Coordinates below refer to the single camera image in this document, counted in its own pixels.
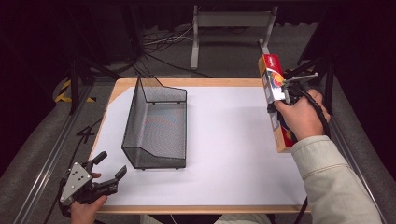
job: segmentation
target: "gray sleeve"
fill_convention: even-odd
[[[291,154],[314,224],[382,223],[366,189],[329,137],[305,138],[294,144]]]

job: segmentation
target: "mesh wire basket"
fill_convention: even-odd
[[[122,142],[135,169],[186,167],[187,91],[139,76]]]

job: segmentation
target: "black mesh basket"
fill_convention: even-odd
[[[135,169],[186,167],[187,91],[140,76],[122,150]]]

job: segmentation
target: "cardboard box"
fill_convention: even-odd
[[[263,54],[259,59],[259,70],[267,104],[270,105],[275,100],[285,100],[285,94],[282,91],[283,72],[277,55]],[[276,151],[290,152],[290,148],[295,143],[292,140],[290,129],[283,120],[278,120],[277,111],[268,114],[273,127]]]

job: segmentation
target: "hand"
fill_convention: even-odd
[[[93,178],[100,177],[101,174],[92,173]],[[107,196],[103,195],[91,204],[80,204],[73,202],[70,206],[72,224],[92,224],[96,219],[96,212],[107,201]]]
[[[307,93],[321,106],[323,114],[329,122],[330,115],[323,106],[322,95],[316,90],[309,90]],[[323,125],[314,107],[309,104],[306,97],[303,96],[294,105],[285,105],[281,101],[275,101],[274,105],[282,114],[288,127],[294,132],[298,141],[311,136],[323,135]]]

